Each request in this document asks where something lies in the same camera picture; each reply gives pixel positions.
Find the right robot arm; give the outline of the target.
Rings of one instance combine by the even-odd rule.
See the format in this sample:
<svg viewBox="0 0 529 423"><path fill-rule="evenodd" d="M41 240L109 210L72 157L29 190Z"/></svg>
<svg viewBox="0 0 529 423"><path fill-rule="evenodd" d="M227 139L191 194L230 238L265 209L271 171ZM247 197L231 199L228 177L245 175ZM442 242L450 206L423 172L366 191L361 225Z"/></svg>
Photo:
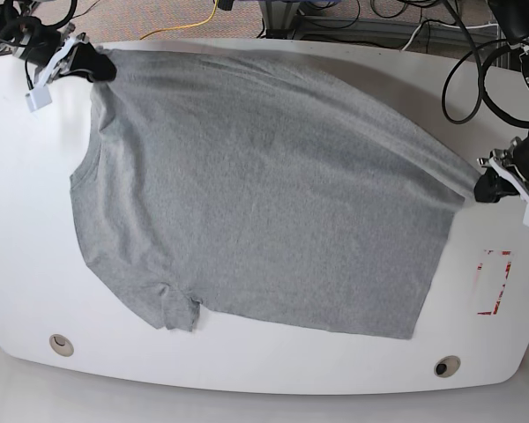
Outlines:
<svg viewBox="0 0 529 423"><path fill-rule="evenodd" d="M26 75L28 88L46 86L69 76L91 83L115 79L116 66L97 50L85 33L74 34L72 23L78 3L69 2L66 14L53 24L34 16L37 1L0 1L0 51L32 64L36 73Z"/></svg>

